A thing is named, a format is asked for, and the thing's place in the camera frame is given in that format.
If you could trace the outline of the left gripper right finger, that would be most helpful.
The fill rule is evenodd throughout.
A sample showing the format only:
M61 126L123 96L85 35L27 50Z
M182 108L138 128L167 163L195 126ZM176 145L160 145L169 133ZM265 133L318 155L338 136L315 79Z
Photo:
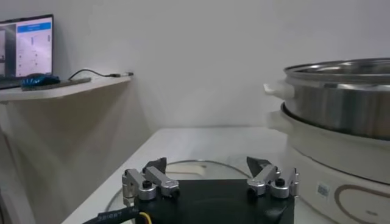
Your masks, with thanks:
M274 198L297 197L299 173L296 168L280 170L266 159L247 157L252 176L247 179L247 191L254 198L270 194Z

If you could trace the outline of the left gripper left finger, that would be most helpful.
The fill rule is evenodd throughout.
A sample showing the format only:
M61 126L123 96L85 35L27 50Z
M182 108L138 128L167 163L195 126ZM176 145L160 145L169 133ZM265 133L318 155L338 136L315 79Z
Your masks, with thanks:
M136 169L126 169L122 174L122 199L129 207L132 198L140 201L152 201L158 197L175 198L180 194L177 180L166 175L167 159L165 157L149 161L139 172Z

